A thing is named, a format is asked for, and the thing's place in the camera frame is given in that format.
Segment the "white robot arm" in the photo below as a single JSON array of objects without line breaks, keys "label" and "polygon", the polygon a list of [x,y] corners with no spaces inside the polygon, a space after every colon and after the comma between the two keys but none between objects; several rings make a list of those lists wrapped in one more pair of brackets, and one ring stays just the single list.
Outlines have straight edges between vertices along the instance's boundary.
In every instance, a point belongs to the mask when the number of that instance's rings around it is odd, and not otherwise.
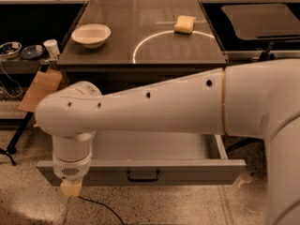
[{"label": "white robot arm", "polygon": [[98,130],[228,134],[264,141],[266,225],[299,225],[300,60],[217,68],[102,95],[76,82],[42,99],[38,126],[60,145],[56,164],[86,164]]}]

